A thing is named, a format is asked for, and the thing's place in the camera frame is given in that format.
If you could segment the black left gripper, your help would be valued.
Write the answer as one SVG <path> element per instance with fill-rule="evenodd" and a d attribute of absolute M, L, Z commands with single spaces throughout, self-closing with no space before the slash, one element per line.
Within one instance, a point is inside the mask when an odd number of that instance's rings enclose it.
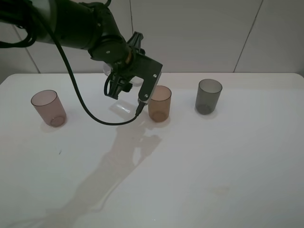
<path fill-rule="evenodd" d="M 108 65 L 111 73 L 105 81 L 105 95 L 112 99 L 118 99 L 121 92 L 130 92 L 132 79 L 136 73 L 140 56 L 145 56 L 145 50 L 141 48 L 143 34 L 135 31 L 127 44 L 110 44 L 108 47 Z"/>

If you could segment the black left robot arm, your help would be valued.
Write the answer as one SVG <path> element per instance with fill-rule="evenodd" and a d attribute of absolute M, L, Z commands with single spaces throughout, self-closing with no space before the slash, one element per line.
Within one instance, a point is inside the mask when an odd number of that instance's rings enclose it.
<path fill-rule="evenodd" d="M 72 0 L 2 0 L 1 22 L 27 32 L 15 43 L 1 42 L 1 48 L 27 48 L 33 43 L 53 44 L 52 31 L 60 45 L 86 50 L 92 60 L 105 62 L 114 74 L 106 96 L 117 99 L 121 91 L 130 91 L 135 64 L 143 35 L 135 32 L 126 41 L 108 8 L 110 1 L 74 2 Z"/>

